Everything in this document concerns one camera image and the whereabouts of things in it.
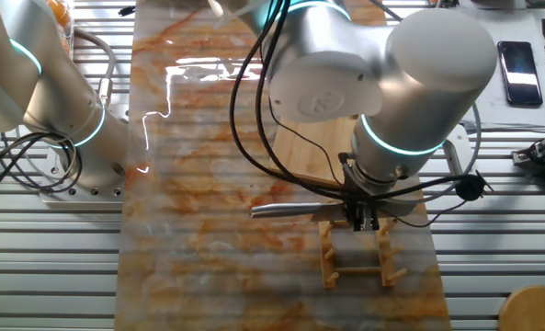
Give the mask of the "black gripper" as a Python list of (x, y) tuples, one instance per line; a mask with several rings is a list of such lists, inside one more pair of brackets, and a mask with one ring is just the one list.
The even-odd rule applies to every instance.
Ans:
[(379, 208), (386, 207), (387, 201), (366, 201), (368, 193), (355, 184), (345, 184), (344, 189), (346, 190), (344, 215), (348, 224), (353, 226), (355, 232), (378, 231), (380, 229)]

